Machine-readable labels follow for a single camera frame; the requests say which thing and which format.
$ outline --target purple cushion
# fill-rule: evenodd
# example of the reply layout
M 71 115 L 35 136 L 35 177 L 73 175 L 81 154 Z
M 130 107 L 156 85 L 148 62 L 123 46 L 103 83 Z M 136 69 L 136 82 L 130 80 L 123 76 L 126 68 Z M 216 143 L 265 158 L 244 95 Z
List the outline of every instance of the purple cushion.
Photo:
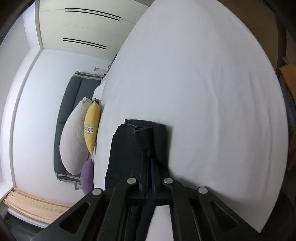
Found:
M 92 159 L 89 159 L 82 167 L 80 184 L 84 195 L 94 189 L 94 163 Z

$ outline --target metal bolt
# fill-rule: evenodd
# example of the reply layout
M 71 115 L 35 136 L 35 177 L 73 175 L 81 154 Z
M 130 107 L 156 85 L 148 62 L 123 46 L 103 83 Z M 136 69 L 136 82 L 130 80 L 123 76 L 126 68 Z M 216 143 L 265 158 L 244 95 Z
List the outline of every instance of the metal bolt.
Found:
M 99 189 L 99 188 L 95 188 L 93 191 L 92 191 L 92 194 L 95 195 L 95 196 L 98 196 L 102 193 L 102 190 Z
M 134 184 L 134 183 L 136 183 L 137 182 L 137 180 L 135 179 L 135 178 L 133 178 L 133 177 L 131 177 L 131 178 L 129 178 L 128 180 L 127 180 L 127 183 L 128 184 Z
M 198 189 L 198 192 L 199 192 L 200 194 L 206 194 L 206 193 L 207 193 L 207 188 L 205 188 L 205 187 L 200 187 L 200 188 Z
M 172 180 L 171 178 L 167 177 L 167 178 L 165 178 L 165 179 L 163 180 L 163 182 L 164 182 L 165 184 L 171 184 L 171 183 L 173 182 L 173 180 Z

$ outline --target yellow pillow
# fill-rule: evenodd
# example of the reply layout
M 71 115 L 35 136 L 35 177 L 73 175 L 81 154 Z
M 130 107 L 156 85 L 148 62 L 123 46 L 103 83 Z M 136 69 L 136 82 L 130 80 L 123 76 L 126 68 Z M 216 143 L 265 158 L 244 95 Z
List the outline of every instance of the yellow pillow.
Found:
M 101 107 L 96 102 L 93 102 L 84 119 L 84 139 L 90 154 L 94 153 L 100 118 Z

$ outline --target white bedding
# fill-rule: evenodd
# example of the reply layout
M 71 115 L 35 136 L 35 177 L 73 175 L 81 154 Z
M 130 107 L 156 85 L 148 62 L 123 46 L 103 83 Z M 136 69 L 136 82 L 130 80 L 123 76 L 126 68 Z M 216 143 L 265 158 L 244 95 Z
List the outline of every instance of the white bedding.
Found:
M 170 131 L 173 177 L 207 186 L 261 231 L 284 177 L 286 111 L 266 54 L 222 4 L 156 0 L 115 59 L 102 105 L 95 187 L 104 188 L 117 127 L 125 119 L 159 122 Z M 170 233 L 169 221 L 156 225 L 158 212 L 149 233 Z

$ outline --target cushion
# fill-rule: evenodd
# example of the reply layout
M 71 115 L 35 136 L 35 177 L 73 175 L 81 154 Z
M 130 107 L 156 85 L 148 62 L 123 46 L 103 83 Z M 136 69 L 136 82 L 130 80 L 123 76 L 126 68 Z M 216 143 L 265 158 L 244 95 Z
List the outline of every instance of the cushion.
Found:
M 94 100 L 94 99 L 101 100 L 102 99 L 102 97 L 103 97 L 103 90 L 104 90 L 104 87 L 105 87 L 105 83 L 106 83 L 106 80 L 103 79 L 101 85 L 99 85 L 94 90 L 94 94 L 93 94 L 92 100 Z
M 84 120 L 84 138 L 90 154 L 94 153 L 100 117 L 101 107 L 96 102 L 93 102 L 87 110 Z
M 80 174 L 80 184 L 85 195 L 94 188 L 94 163 L 92 159 L 89 159 L 83 164 Z
M 72 175 L 81 172 L 89 152 L 83 136 L 84 118 L 91 100 L 84 97 L 69 115 L 59 145 L 61 159 L 66 170 Z

